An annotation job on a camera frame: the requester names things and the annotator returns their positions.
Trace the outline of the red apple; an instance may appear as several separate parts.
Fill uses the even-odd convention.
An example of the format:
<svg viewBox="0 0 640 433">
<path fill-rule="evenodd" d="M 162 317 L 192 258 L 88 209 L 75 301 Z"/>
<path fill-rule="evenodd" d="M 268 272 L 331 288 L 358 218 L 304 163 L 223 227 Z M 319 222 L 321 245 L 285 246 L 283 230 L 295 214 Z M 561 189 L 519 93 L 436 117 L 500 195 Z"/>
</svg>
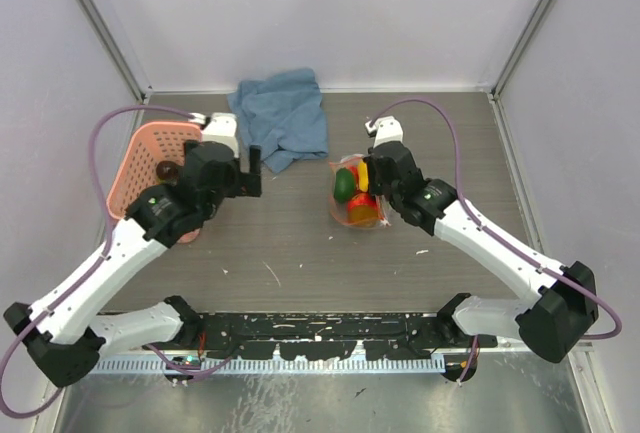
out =
<svg viewBox="0 0 640 433">
<path fill-rule="evenodd" d="M 347 221 L 350 226 L 370 228 L 379 221 L 376 200 L 368 193 L 357 193 L 346 204 Z"/>
</svg>

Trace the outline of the yellow pear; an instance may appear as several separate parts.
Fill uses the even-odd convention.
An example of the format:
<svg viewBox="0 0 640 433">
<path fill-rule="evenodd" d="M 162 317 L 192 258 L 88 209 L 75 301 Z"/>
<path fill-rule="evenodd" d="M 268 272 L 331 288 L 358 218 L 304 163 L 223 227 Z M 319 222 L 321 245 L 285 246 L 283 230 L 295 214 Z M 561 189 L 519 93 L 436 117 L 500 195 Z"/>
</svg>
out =
<svg viewBox="0 0 640 433">
<path fill-rule="evenodd" d="M 358 163 L 356 169 L 358 177 L 358 190 L 366 193 L 369 191 L 368 165 L 365 161 L 361 160 Z"/>
</svg>

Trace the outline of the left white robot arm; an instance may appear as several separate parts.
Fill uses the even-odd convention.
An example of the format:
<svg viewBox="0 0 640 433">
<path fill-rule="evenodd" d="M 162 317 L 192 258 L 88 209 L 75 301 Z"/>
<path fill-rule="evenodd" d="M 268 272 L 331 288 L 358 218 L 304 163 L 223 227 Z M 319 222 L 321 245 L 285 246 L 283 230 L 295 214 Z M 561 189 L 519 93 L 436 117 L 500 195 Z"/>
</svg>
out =
<svg viewBox="0 0 640 433">
<path fill-rule="evenodd" d="M 176 183 L 144 189 L 125 217 L 63 283 L 40 300 L 15 303 L 5 321 L 38 369 L 59 388 L 77 383 L 109 356 L 147 344 L 188 349 L 199 340 L 202 319 L 180 296 L 112 317 L 101 309 L 140 270 L 200 229 L 224 199 L 262 193 L 261 149 L 249 148 L 249 169 L 220 142 L 189 140 Z"/>
</svg>

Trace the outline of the green fruit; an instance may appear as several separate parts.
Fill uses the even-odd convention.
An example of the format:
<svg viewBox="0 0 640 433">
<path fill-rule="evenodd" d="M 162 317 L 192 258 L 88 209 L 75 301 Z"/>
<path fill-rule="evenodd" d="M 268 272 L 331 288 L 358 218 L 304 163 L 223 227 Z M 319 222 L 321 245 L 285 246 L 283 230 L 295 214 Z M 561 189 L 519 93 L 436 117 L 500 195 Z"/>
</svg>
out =
<svg viewBox="0 0 640 433">
<path fill-rule="evenodd" d="M 337 203 L 348 202 L 356 192 L 356 179 L 351 170 L 340 168 L 335 173 L 333 198 Z"/>
</svg>

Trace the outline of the dark brown fruit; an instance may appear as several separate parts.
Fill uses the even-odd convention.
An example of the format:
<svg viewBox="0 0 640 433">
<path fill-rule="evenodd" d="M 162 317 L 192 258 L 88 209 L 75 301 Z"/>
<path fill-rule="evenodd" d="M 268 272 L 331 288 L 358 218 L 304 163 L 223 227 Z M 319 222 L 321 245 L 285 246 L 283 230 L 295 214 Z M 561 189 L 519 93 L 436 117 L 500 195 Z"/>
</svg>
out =
<svg viewBox="0 0 640 433">
<path fill-rule="evenodd" d="M 161 161 L 156 165 L 156 179 L 160 184 L 175 185 L 180 176 L 181 166 L 172 161 Z"/>
</svg>

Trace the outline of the clear orange zip bag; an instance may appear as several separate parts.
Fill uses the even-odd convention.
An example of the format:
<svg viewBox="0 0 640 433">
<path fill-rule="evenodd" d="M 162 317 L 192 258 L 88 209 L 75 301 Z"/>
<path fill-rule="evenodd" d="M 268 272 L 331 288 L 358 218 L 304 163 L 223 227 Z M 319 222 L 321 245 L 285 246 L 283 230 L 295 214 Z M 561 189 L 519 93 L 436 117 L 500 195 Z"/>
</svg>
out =
<svg viewBox="0 0 640 433">
<path fill-rule="evenodd" d="M 342 226 L 377 229 L 390 226 L 388 207 L 371 192 L 369 174 L 362 154 L 330 162 L 329 212 Z"/>
</svg>

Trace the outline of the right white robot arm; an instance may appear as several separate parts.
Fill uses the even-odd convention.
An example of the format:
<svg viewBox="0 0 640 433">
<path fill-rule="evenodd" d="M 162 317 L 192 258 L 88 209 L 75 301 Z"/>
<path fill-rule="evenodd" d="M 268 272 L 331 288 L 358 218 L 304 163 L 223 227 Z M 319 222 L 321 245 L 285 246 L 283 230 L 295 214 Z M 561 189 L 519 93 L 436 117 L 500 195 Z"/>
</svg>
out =
<svg viewBox="0 0 640 433">
<path fill-rule="evenodd" d="M 558 363 L 598 319 L 595 278 L 586 265 L 565 266 L 505 233 L 461 202 L 450 184 L 424 177 L 398 140 L 370 148 L 365 162 L 374 192 L 406 223 L 469 255 L 516 295 L 513 300 L 455 295 L 437 313 L 444 343 L 459 347 L 481 335 L 511 338 Z"/>
</svg>

